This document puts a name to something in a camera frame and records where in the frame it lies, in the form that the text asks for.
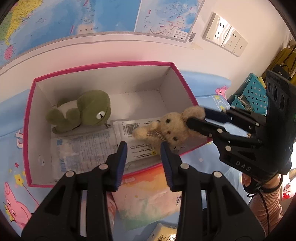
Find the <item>green frog plush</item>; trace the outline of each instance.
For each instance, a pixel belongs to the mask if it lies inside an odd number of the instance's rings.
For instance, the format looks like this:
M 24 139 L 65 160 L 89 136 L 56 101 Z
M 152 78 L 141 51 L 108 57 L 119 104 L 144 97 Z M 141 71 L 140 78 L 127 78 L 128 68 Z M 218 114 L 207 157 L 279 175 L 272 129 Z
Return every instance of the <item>green frog plush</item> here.
M 99 126 L 111 115 L 110 98 L 102 90 L 91 90 L 77 100 L 60 100 L 46 114 L 46 120 L 55 125 L 52 132 L 56 134 L 70 131 L 81 124 Z

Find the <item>pink-rimmed box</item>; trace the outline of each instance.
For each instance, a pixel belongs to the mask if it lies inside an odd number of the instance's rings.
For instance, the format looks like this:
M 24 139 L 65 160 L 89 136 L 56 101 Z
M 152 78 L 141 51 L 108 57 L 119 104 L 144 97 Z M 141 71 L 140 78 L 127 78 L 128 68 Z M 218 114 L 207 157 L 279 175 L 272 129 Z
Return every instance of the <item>pink-rimmed box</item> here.
M 120 119 L 161 117 L 197 105 L 196 98 L 173 63 L 130 61 L 100 63 L 65 69 L 34 79 L 24 121 L 24 166 L 30 187 L 53 187 L 50 140 L 51 126 L 46 112 L 59 99 L 77 99 L 88 90 L 107 92 L 111 100 L 108 122 Z M 189 152 L 209 139 L 190 140 Z M 140 172 L 161 165 L 159 156 L 136 161 L 125 171 Z

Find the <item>barcode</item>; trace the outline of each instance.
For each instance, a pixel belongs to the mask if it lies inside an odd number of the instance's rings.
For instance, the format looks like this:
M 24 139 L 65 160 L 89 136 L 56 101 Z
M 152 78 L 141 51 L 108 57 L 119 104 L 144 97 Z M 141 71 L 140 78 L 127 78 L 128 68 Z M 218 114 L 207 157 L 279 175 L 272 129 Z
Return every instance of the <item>barcode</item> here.
M 67 169 L 66 169 L 66 165 L 65 165 L 64 159 L 60 159 L 59 164 L 60 164 L 60 167 L 61 167 L 61 172 L 66 172 Z
M 192 33 L 188 39 L 188 42 L 192 42 L 195 37 L 195 33 Z
M 128 135 L 131 135 L 133 133 L 133 130 L 137 127 L 139 127 L 139 123 L 126 124 L 126 130 L 128 132 Z

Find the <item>pink pig cartoon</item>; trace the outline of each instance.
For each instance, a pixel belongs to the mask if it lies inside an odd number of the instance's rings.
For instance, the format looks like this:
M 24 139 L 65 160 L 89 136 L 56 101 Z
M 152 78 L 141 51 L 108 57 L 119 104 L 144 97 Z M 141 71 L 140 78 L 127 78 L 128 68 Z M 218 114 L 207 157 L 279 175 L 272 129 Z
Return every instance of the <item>pink pig cartoon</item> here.
M 4 184 L 4 189 L 7 209 L 10 213 L 10 216 L 15 220 L 18 226 L 23 229 L 31 218 L 32 214 L 24 204 L 18 202 L 15 199 L 15 196 L 13 195 L 7 182 Z
M 226 99 L 227 100 L 227 98 L 226 98 L 226 96 L 225 96 L 225 91 L 227 90 L 228 88 L 226 87 L 226 85 L 225 86 L 223 86 L 223 87 L 221 87 L 221 88 L 218 88 L 218 89 L 216 89 L 216 93 L 217 93 L 217 95 L 222 95 L 223 97 L 224 97 L 224 99 Z

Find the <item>wall outlet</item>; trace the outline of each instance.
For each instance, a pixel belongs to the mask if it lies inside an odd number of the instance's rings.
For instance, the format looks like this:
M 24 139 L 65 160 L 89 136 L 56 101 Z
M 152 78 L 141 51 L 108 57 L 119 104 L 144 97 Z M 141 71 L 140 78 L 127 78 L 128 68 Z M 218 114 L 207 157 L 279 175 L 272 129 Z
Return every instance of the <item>wall outlet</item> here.
M 240 38 L 241 35 L 238 33 L 238 31 L 236 31 L 234 27 L 231 27 L 226 36 L 226 39 L 222 44 L 222 47 L 230 52 L 233 52 Z
M 203 38 L 221 46 L 231 28 L 231 25 L 221 16 L 214 13 Z
M 235 46 L 234 50 L 232 51 L 236 56 L 240 57 L 242 55 L 242 52 L 245 50 L 245 48 L 247 47 L 248 42 L 241 37 L 237 43 L 237 45 Z

